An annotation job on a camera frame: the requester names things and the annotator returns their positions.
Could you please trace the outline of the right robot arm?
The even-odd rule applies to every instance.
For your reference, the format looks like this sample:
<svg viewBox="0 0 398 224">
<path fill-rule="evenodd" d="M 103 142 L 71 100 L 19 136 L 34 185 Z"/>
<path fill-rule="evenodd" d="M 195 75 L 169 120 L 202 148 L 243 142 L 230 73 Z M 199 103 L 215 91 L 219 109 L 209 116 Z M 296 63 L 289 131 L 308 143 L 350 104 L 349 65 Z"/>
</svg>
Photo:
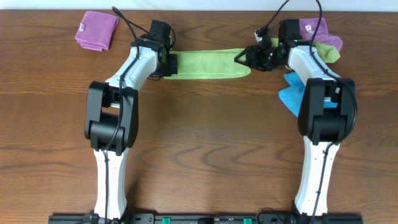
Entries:
<svg viewBox="0 0 398 224">
<path fill-rule="evenodd" d="M 303 136 L 305 155 L 294 205 L 297 222 L 315 223 L 327 215 L 334 158 L 356 122 L 354 82 L 328 68 L 313 40 L 302 39 L 297 19 L 280 21 L 277 46 L 272 44 L 268 26 L 256 30 L 254 35 L 257 44 L 247 46 L 234 61 L 261 72 L 286 65 L 304 85 L 298 130 Z"/>
</svg>

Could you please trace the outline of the green microfiber cloth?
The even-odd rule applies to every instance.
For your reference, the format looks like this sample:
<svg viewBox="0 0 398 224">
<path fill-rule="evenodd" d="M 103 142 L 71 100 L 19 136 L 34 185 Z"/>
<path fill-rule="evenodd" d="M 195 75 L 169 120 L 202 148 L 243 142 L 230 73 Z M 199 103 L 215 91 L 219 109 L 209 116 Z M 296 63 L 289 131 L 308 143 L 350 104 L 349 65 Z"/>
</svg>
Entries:
<svg viewBox="0 0 398 224">
<path fill-rule="evenodd" d="M 178 73 L 168 80 L 220 80 L 241 78 L 251 69 L 234 61 L 243 49 L 173 51 L 177 54 Z"/>
</svg>

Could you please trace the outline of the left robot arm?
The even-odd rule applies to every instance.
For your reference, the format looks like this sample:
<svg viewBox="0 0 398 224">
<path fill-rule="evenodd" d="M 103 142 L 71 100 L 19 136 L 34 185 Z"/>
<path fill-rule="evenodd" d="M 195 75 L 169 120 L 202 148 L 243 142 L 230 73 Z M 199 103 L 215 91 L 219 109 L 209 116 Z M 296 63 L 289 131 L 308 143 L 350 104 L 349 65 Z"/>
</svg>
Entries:
<svg viewBox="0 0 398 224">
<path fill-rule="evenodd" d="M 96 157 L 98 194 L 88 223 L 126 219 L 126 162 L 139 129 L 138 92 L 150 77 L 177 73 L 177 55 L 170 53 L 174 34 L 171 25 L 153 20 L 149 32 L 131 43 L 121 68 L 105 82 L 89 86 L 84 134 Z"/>
</svg>

